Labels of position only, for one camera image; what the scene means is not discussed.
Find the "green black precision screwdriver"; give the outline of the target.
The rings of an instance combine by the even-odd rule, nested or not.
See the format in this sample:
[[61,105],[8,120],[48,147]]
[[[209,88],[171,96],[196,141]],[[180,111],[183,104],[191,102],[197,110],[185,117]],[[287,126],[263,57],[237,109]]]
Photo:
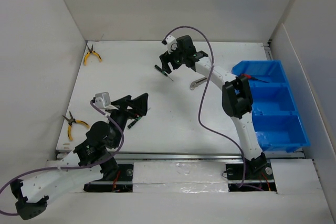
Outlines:
[[165,77],[168,77],[170,80],[173,81],[173,79],[172,79],[171,77],[169,77],[169,75],[168,75],[165,71],[163,71],[158,65],[154,65],[154,68],[155,68],[158,72],[160,72],[161,74],[163,74]]

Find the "red handled screwdriver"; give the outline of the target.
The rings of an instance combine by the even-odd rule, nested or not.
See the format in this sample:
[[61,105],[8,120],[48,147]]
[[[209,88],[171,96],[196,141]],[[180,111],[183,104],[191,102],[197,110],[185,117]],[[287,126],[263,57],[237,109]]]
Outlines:
[[248,74],[245,74],[245,73],[242,73],[241,76],[244,76],[246,77],[248,80],[252,80],[252,81],[259,81],[259,82],[263,82],[263,83],[268,83],[267,81],[264,81],[264,80],[261,80],[261,79],[258,79],[256,77],[253,77],[251,75],[248,75]]

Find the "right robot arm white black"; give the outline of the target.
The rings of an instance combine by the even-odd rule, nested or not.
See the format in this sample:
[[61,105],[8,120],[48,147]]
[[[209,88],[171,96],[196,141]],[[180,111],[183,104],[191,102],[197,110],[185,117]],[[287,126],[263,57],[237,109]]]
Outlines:
[[246,163],[243,174],[255,178],[266,166],[266,156],[261,149],[252,122],[253,98],[249,81],[244,76],[236,76],[214,64],[204,51],[197,51],[189,35],[175,38],[171,35],[163,39],[167,51],[160,55],[162,70],[171,73],[185,65],[198,74],[207,77],[222,92],[222,108],[231,118],[236,128],[240,148]]

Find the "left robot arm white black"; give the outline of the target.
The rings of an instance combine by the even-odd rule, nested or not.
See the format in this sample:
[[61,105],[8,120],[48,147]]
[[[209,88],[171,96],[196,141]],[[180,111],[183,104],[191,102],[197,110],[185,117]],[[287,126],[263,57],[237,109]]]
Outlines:
[[9,183],[17,215],[23,220],[35,218],[52,201],[81,185],[114,179],[118,172],[114,157],[124,144],[127,122],[147,114],[148,98],[143,93],[111,101],[107,92],[97,93],[90,104],[106,120],[95,122],[85,140],[54,167],[25,172]]

